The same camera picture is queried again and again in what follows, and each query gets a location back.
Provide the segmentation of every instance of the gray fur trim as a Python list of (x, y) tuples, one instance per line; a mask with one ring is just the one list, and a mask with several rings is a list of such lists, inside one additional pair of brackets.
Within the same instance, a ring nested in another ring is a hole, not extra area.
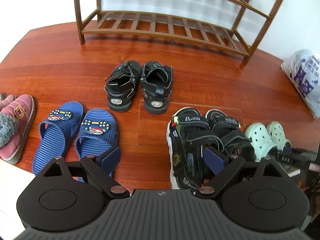
[(10, 141), (17, 132), (18, 126), (18, 119), (10, 115), (0, 113), (0, 148)]

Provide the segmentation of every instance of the blue slipper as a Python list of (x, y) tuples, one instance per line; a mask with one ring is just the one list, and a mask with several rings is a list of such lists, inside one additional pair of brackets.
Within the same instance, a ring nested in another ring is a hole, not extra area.
[(32, 163), (34, 174), (38, 174), (53, 157), (66, 154), (79, 131), (82, 117), (83, 106), (71, 101), (52, 111), (40, 123), (41, 142)]
[(81, 159), (87, 155), (99, 156), (118, 144), (118, 125), (106, 110), (94, 108), (84, 117), (75, 141)]

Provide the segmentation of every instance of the pink slipper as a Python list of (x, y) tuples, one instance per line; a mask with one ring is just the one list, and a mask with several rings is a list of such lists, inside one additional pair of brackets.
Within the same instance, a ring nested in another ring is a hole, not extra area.
[(19, 96), (0, 111), (0, 156), (6, 162), (20, 160), (35, 112), (30, 95)]
[(0, 101), (0, 111), (2, 108), (6, 107), (8, 104), (12, 103), (16, 97), (14, 95), (8, 95), (6, 99)]

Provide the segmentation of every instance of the plastic bag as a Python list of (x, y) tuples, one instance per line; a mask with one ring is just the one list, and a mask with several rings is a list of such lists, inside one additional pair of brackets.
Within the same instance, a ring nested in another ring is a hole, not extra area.
[(296, 88), (314, 118), (320, 117), (320, 55), (310, 49), (295, 52), (281, 69)]

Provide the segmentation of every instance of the copper-colored bolt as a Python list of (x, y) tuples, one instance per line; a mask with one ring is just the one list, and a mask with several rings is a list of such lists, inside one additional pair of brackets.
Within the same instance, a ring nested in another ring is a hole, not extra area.
[(214, 188), (210, 186), (202, 186), (199, 188), (199, 192), (202, 195), (212, 195), (214, 193)]
[(121, 185), (113, 186), (110, 190), (113, 195), (123, 195), (127, 191), (127, 189)]

